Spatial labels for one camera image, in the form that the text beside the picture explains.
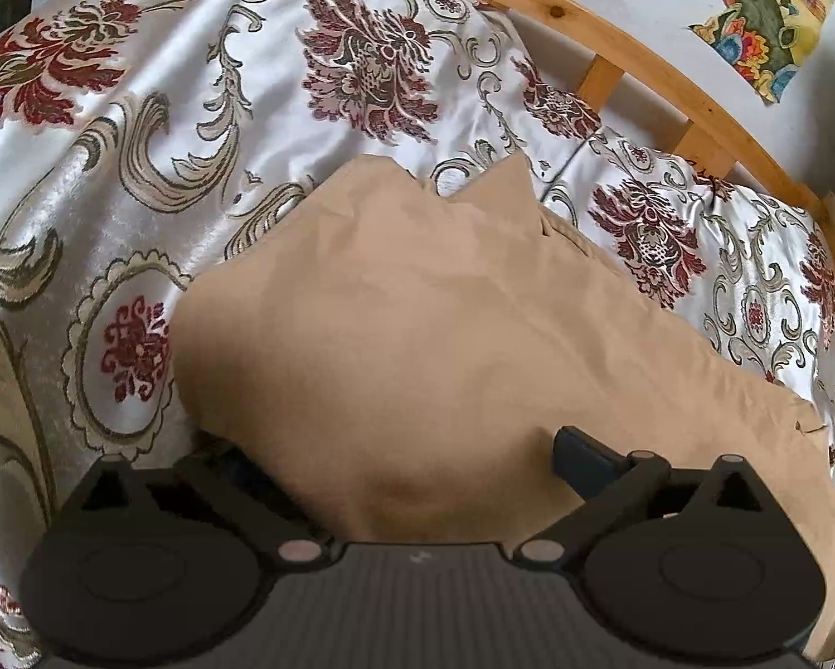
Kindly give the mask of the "colourful landscape poster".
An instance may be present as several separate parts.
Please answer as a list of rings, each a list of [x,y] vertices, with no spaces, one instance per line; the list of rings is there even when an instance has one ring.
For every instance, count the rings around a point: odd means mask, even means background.
[[[765,104],[783,92],[817,47],[835,0],[721,0],[723,11],[690,27]]]

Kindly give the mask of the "tan hooded Champion jacket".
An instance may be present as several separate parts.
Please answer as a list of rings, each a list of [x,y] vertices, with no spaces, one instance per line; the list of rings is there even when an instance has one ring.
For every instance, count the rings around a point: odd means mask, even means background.
[[[750,460],[826,577],[826,424],[643,296],[537,201],[519,156],[457,195],[386,157],[338,169],[174,308],[180,400],[342,539],[514,547],[579,505],[551,467],[575,426],[681,467]]]

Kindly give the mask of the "white floral satin bedspread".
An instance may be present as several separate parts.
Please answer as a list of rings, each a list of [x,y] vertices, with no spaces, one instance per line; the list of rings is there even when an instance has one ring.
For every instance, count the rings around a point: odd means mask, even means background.
[[[167,2],[50,0],[0,33],[0,667],[40,661],[20,569],[85,469],[190,447],[176,299],[358,154],[445,193],[525,154],[641,292],[814,403],[835,480],[832,251],[742,164],[675,153],[664,98],[623,76],[592,109],[593,51],[468,0]]]

